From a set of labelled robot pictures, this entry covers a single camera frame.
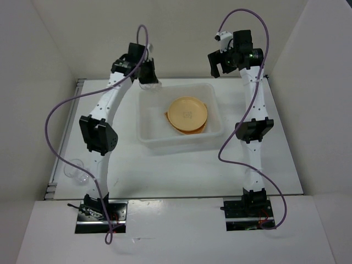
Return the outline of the clear plastic cup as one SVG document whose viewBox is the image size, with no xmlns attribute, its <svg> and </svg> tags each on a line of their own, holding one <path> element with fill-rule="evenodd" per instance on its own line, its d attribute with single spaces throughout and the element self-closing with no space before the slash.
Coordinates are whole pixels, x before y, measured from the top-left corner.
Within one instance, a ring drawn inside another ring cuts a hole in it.
<svg viewBox="0 0 352 264">
<path fill-rule="evenodd" d="M 149 83 L 149 84 L 142 84 L 139 83 L 139 86 L 142 90 L 147 91 L 147 92 L 160 92 L 162 90 L 162 83 Z"/>
<path fill-rule="evenodd" d="M 85 169 L 84 163 L 80 159 L 71 159 L 69 160 L 69 162 L 80 168 Z M 64 166 L 64 174 L 66 177 L 72 179 L 76 183 L 76 185 L 86 185 L 89 182 L 90 178 L 88 174 L 69 164 L 66 164 Z"/>
</svg>

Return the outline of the woven bamboo basket tray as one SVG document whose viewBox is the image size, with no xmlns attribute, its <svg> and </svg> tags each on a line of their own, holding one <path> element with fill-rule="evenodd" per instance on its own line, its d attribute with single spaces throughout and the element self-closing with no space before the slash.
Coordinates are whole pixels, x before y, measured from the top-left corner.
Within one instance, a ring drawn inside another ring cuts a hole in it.
<svg viewBox="0 0 352 264">
<path fill-rule="evenodd" d="M 201 134 L 207 125 L 208 111 L 203 102 L 173 102 L 164 116 L 170 126 L 183 135 Z"/>
</svg>

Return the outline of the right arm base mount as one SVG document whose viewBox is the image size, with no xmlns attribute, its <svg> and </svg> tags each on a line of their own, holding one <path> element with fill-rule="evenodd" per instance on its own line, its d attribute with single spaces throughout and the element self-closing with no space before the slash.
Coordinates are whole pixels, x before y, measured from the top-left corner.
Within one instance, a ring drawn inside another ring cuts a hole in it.
<svg viewBox="0 0 352 264">
<path fill-rule="evenodd" d="M 224 212 L 227 231 L 261 230 L 276 225 L 271 202 L 266 203 L 252 211 L 246 211 L 240 197 L 224 198 L 220 210 Z"/>
</svg>

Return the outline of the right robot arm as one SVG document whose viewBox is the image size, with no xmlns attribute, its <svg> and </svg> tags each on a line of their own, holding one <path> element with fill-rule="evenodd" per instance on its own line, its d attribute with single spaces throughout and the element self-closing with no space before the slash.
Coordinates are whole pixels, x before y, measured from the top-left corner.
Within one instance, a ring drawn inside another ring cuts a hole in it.
<svg viewBox="0 0 352 264">
<path fill-rule="evenodd" d="M 238 70 L 245 92 L 246 112 L 243 121 L 235 125 L 235 137 L 244 154 L 245 180 L 238 209 L 245 216 L 259 214 L 266 205 L 267 194 L 261 176 L 261 145 L 263 137 L 273 128 L 263 94 L 263 68 L 266 53 L 254 48 L 250 30 L 216 33 L 219 50 L 208 55 L 211 75 L 228 74 Z"/>
</svg>

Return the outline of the yellow plate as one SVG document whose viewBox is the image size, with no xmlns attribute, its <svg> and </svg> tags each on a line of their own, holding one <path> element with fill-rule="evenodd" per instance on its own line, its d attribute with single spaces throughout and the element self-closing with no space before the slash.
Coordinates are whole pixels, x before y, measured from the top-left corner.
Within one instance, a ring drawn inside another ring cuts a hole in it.
<svg viewBox="0 0 352 264">
<path fill-rule="evenodd" d="M 205 125 L 195 129 L 195 130 L 192 130 L 192 131 L 185 131 L 185 130 L 180 130 L 176 127 L 173 126 L 173 129 L 176 130 L 177 132 L 183 134 L 183 135 L 193 135 L 193 134 L 201 134 L 203 133 L 204 129 L 205 129 Z"/>
<path fill-rule="evenodd" d="M 168 119 L 174 127 L 192 131 L 203 126 L 208 117 L 206 105 L 199 99 L 183 96 L 175 99 L 167 111 Z"/>
</svg>

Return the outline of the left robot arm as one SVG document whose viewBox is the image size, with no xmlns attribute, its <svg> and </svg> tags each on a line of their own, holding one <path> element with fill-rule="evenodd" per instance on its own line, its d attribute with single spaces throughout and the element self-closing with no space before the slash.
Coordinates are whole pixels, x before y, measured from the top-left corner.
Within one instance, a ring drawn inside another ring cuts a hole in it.
<svg viewBox="0 0 352 264">
<path fill-rule="evenodd" d="M 130 43 L 128 52 L 112 64 L 107 84 L 109 90 L 102 94 L 90 114 L 82 115 L 79 120 L 84 143 L 90 152 L 89 172 L 95 177 L 89 184 L 83 204 L 99 220 L 109 215 L 107 175 L 111 153 L 118 143 L 118 135 L 112 126 L 116 111 L 134 80 L 138 79 L 143 85 L 158 83 L 154 60 L 150 57 L 151 49 L 151 44 Z"/>
</svg>

